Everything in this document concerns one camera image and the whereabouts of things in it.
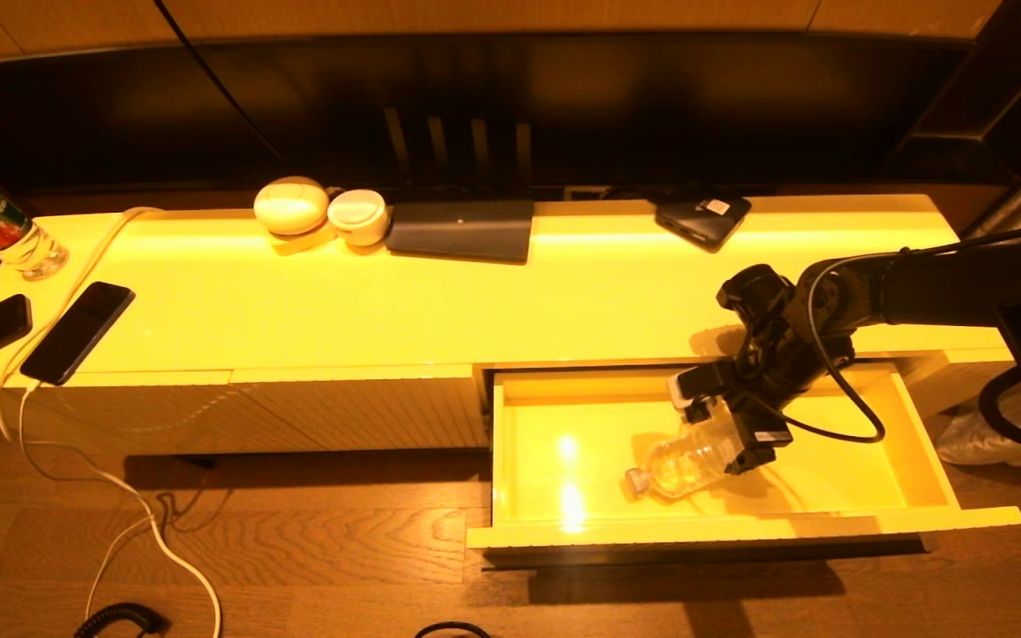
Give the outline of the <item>dark wooden shelf unit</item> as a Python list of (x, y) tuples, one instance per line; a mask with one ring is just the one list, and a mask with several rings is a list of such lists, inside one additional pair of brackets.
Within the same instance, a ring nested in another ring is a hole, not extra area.
[(884, 164), (900, 182), (1004, 184), (1016, 177), (987, 137), (1021, 98), (1021, 0), (1002, 0), (967, 58)]

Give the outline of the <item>clear bottle with white cap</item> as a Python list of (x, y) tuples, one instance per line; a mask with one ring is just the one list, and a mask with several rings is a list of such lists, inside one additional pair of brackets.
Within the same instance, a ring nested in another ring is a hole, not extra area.
[(660, 441), (642, 461), (624, 473), (629, 492), (680, 500), (723, 481), (740, 439), (732, 416), (685, 424), (675, 439)]

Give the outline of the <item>dark grey flat box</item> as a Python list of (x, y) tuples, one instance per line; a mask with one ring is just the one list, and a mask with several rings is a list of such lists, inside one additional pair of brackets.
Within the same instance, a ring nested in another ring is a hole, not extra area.
[(405, 257), (524, 265), (532, 226), (531, 199), (402, 202), (393, 207), (386, 249)]

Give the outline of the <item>black television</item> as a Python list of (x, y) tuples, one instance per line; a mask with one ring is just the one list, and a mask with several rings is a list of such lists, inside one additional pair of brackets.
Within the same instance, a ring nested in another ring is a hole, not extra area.
[(0, 186), (385, 191), (867, 179), (962, 61), (810, 34), (335, 36), (0, 62)]

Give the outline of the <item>long white cabinet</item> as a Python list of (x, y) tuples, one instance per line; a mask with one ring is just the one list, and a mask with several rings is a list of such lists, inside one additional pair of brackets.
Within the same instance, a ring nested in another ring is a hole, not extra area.
[(281, 255), (250, 211), (147, 209), (90, 274), (134, 301), (31, 397), (26, 432), (111, 455), (485, 446), (486, 371), (730, 356), (742, 326), (714, 296), (738, 271), (795, 280), (955, 238), (924, 195), (758, 198), (716, 253), (649, 203), (549, 202), (527, 262), (494, 265), (340, 241)]

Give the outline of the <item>cream drawer with dark handle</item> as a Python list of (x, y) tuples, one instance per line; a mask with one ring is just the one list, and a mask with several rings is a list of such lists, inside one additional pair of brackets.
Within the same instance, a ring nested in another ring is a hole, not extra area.
[(795, 433), (777, 459), (680, 501), (637, 497), (623, 475), (675, 439), (668, 369), (498, 373), (493, 511), (469, 550), (510, 568), (624, 552), (796, 548), (900, 534), (1021, 525), (1016, 506), (965, 509), (890, 363), (850, 380), (885, 420), (886, 440), (847, 444)]

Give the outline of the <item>white egg-shaped case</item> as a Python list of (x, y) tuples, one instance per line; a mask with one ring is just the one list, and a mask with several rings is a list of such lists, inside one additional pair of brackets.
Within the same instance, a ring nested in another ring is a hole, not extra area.
[(327, 222), (330, 197), (315, 179), (287, 176), (276, 179), (255, 195), (253, 214), (268, 233), (299, 236)]

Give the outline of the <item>white round lidded cup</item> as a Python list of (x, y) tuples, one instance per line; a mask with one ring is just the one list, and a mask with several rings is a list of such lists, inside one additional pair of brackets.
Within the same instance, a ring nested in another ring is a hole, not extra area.
[(392, 213), (380, 193), (346, 191), (328, 205), (327, 219), (345, 244), (366, 247), (385, 241), (392, 227)]

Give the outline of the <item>black device with white label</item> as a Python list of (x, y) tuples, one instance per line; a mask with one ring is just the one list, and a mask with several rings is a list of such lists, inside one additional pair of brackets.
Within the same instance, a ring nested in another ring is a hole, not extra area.
[(737, 233), (751, 209), (752, 203), (746, 198), (704, 195), (697, 201), (657, 205), (655, 222), (708, 252), (718, 252)]

